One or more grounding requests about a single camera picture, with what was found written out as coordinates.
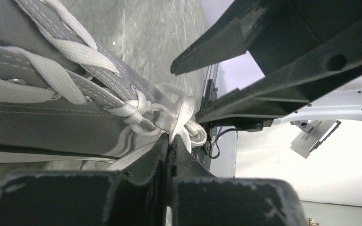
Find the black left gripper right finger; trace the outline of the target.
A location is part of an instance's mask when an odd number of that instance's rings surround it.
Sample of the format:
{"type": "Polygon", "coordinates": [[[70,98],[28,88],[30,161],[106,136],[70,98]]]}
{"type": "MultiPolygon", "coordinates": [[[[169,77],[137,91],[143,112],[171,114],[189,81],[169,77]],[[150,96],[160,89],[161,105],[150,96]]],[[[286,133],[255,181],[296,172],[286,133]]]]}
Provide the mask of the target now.
{"type": "Polygon", "coordinates": [[[175,226],[305,226],[293,187],[270,178],[218,178],[186,149],[168,145],[168,203],[175,226]]]}

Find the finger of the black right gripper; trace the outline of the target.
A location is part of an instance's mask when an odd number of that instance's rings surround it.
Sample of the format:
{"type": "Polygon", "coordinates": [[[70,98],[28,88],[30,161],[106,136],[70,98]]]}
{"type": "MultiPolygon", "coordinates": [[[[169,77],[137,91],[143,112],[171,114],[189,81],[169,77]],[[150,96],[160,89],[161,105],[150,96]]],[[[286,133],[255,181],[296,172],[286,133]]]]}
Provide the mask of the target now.
{"type": "Polygon", "coordinates": [[[198,123],[250,124],[282,118],[362,76],[362,65],[349,67],[308,81],[301,76],[286,78],[291,70],[287,67],[279,77],[265,77],[243,90],[236,89],[222,96],[201,109],[196,120],[198,123]]]}
{"type": "Polygon", "coordinates": [[[362,0],[236,0],[171,64],[179,75],[249,52],[264,74],[362,20],[362,0]]]}

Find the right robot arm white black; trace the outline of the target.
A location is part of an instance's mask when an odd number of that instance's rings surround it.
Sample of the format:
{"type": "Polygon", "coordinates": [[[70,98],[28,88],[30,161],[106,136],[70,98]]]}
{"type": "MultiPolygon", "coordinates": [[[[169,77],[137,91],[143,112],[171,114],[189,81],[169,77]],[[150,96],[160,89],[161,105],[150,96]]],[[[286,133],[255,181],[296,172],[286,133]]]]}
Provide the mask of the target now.
{"type": "Polygon", "coordinates": [[[203,107],[198,123],[261,129],[362,121],[362,0],[236,0],[171,65],[180,75],[250,53],[264,78],[203,107]]]}

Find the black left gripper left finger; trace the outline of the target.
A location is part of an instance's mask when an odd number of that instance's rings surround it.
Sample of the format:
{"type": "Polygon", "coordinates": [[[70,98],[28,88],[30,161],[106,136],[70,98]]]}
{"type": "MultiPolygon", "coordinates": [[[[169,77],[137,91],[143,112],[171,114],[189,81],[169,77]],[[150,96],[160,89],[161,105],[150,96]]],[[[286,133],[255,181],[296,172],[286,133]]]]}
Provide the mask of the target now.
{"type": "Polygon", "coordinates": [[[124,171],[18,171],[0,181],[0,226],[163,226],[162,135],[124,171]]]}

